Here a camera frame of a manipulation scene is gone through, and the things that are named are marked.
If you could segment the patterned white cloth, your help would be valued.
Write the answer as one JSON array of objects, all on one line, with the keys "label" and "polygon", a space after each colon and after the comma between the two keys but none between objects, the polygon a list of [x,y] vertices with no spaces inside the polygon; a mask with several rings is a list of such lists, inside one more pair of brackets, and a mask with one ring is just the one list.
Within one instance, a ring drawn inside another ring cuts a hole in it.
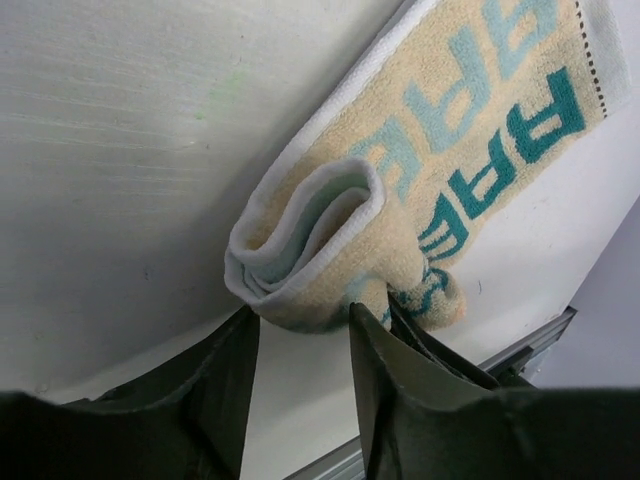
[{"label": "patterned white cloth", "polygon": [[392,303],[457,321],[450,267],[495,211],[629,93],[606,1],[416,1],[269,167],[225,252],[228,290],[321,333]]}]

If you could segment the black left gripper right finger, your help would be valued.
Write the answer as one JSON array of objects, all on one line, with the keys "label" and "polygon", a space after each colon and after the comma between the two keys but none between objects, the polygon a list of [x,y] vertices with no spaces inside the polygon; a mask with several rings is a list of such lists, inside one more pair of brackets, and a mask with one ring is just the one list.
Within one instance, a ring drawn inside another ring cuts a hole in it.
[{"label": "black left gripper right finger", "polygon": [[635,479],[637,389],[485,390],[430,364],[361,304],[351,362],[369,479]]}]

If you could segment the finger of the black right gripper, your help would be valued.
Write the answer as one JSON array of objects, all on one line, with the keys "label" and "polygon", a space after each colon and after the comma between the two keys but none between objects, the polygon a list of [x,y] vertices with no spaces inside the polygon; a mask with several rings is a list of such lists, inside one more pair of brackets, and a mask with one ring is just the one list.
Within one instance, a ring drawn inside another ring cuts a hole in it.
[{"label": "finger of the black right gripper", "polygon": [[389,295],[389,305],[391,333],[409,349],[459,380],[485,390],[501,387],[493,376],[422,330],[392,295]]}]

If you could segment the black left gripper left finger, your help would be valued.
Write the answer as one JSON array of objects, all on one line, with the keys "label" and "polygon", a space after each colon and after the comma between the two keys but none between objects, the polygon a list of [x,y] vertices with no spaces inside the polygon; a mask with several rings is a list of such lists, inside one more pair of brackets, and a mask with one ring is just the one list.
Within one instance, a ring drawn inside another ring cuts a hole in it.
[{"label": "black left gripper left finger", "polygon": [[259,317],[243,307],[95,400],[2,393],[2,478],[239,478],[259,338]]}]

